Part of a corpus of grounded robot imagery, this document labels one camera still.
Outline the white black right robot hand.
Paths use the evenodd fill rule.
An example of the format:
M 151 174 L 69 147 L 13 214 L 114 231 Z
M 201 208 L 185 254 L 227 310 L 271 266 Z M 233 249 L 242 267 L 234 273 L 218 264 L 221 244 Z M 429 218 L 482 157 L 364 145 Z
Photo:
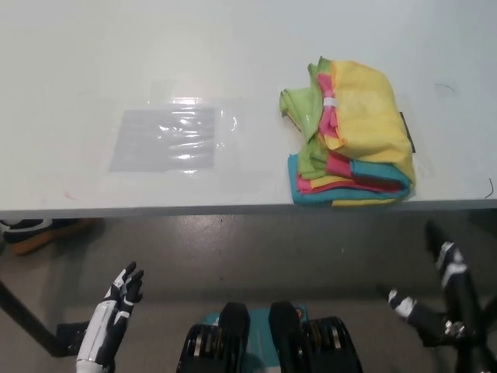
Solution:
M 395 288 L 382 288 L 382 296 L 401 319 L 433 343 L 485 340 L 483 312 L 458 245 L 432 221 L 426 224 L 425 237 L 427 250 L 439 274 L 446 311 L 435 312 Z

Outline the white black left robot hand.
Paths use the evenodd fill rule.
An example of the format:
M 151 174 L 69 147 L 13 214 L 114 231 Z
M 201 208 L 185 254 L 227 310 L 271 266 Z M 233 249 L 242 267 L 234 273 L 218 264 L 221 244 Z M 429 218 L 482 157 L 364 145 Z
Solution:
M 109 286 L 104 298 L 96 306 L 82 340 L 76 371 L 113 372 L 134 307 L 143 297 L 141 293 L 143 270 L 129 263 Z

